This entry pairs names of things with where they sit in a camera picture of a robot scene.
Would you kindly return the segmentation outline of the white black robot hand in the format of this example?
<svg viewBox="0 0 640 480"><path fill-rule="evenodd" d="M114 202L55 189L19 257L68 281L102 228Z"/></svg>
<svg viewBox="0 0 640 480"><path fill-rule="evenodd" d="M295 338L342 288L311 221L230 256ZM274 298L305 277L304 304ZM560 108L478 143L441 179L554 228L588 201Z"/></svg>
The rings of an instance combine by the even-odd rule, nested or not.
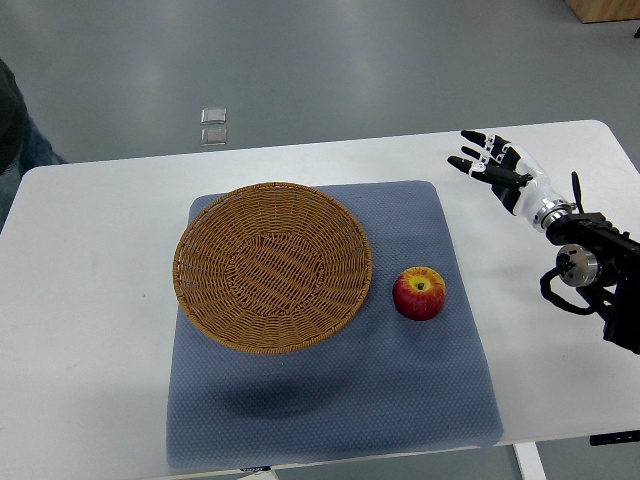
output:
<svg viewBox="0 0 640 480"><path fill-rule="evenodd" d="M542 232L558 217L573 212L573 205L557 193L547 173L521 146L498 135L463 130L470 144L448 163L474 180L491 186L502 206Z"/></svg>

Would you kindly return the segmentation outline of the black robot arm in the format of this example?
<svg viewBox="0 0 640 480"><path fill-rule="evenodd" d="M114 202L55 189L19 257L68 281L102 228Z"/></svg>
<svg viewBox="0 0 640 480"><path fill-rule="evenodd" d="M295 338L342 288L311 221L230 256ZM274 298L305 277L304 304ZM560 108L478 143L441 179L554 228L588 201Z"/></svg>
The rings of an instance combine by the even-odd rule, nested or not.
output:
<svg viewBox="0 0 640 480"><path fill-rule="evenodd" d="M560 250L540 279L541 295L566 312L598 314L603 338L638 354L639 243L603 214L585 212L577 173L571 181L574 202L542 220L546 238Z"/></svg>

